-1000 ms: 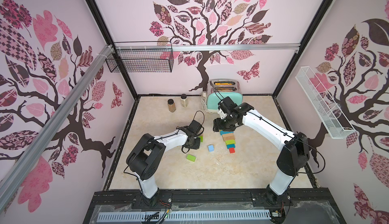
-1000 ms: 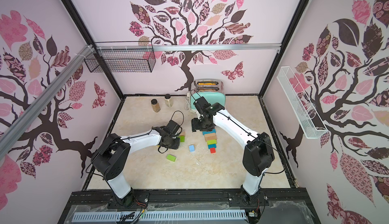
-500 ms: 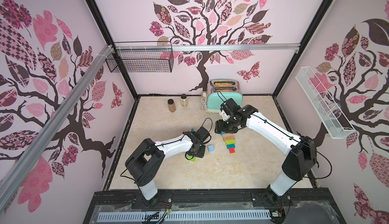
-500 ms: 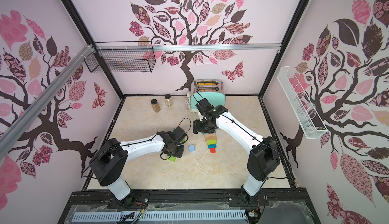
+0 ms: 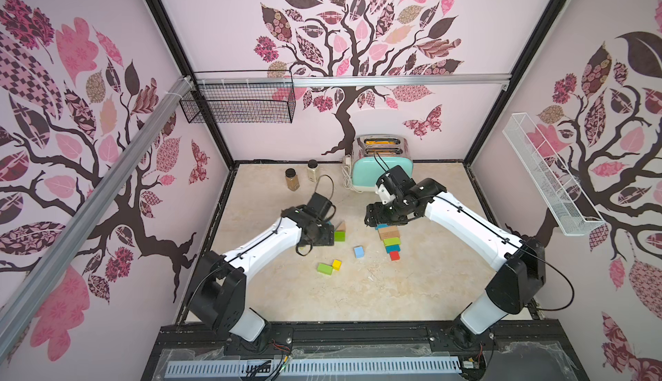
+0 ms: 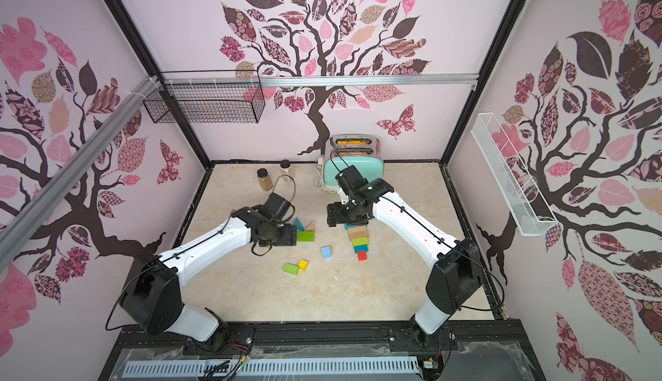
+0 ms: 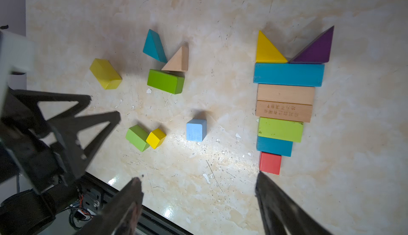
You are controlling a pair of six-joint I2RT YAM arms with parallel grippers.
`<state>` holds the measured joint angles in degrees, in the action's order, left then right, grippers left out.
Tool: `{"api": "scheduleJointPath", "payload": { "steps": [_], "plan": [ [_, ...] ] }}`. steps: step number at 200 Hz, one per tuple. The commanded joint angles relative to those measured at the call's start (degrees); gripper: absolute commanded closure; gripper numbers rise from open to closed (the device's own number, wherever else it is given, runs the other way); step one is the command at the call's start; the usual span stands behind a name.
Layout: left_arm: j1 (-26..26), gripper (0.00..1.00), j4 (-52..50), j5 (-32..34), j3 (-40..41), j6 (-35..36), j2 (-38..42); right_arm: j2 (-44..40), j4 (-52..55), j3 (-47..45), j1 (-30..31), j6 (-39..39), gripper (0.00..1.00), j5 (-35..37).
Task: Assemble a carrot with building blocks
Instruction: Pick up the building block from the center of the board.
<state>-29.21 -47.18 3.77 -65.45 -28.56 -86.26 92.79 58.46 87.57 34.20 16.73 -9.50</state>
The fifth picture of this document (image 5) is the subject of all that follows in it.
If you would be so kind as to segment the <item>green block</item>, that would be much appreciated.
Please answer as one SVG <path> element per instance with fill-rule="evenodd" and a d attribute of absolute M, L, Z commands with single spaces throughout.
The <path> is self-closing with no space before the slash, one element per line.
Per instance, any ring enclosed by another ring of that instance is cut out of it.
<path fill-rule="evenodd" d="M 331 276 L 334 272 L 334 267 L 332 267 L 332 265 L 326 265 L 326 264 L 320 263 L 317 266 L 317 272 L 320 272 L 322 274 Z"/>
<path fill-rule="evenodd" d="M 346 241 L 346 233 L 344 231 L 335 231 L 334 232 L 334 241 L 335 242 Z"/>
<path fill-rule="evenodd" d="M 387 238 L 384 239 L 383 243 L 386 247 L 399 246 L 401 244 L 401 240 L 398 237 Z"/>

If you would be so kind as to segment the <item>natural wood plank block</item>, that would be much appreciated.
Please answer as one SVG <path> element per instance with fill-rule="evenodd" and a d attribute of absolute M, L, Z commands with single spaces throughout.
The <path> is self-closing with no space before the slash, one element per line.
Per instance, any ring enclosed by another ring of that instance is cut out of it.
<path fill-rule="evenodd" d="M 379 237 L 382 241 L 385 241 L 387 239 L 400 238 L 400 233 L 397 230 L 379 232 Z"/>

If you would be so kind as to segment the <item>light blue cube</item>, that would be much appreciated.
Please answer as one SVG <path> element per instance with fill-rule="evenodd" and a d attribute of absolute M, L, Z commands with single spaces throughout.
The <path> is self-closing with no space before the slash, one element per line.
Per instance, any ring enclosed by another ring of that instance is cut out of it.
<path fill-rule="evenodd" d="M 353 249 L 354 255 L 357 259 L 361 259 L 365 256 L 365 250 L 363 247 L 355 247 Z"/>

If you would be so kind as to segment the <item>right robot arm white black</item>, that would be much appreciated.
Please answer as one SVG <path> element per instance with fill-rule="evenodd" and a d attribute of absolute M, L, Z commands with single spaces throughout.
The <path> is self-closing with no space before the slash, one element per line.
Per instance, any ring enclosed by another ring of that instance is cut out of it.
<path fill-rule="evenodd" d="M 539 241 L 500 229 L 434 179 L 415 182 L 402 167 L 393 167 L 377 179 L 376 194 L 380 201 L 367 205 L 367 226 L 404 226 L 425 217 L 452 232 L 495 271 L 477 300 L 453 320 L 449 335 L 461 348 L 507 315 L 519 314 L 544 286 L 545 250 Z"/>

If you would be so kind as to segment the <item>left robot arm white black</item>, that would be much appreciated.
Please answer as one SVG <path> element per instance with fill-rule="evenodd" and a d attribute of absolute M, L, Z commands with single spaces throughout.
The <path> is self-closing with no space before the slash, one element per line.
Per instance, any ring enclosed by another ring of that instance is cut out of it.
<path fill-rule="evenodd" d="M 247 306 L 248 284 L 288 249 L 303 256 L 303 248 L 334 245 L 334 214 L 335 205 L 315 192 L 308 203 L 282 210 L 269 229 L 239 248 L 202 255 L 184 299 L 186 310 L 222 338 L 232 334 L 265 344 L 270 323 Z"/>

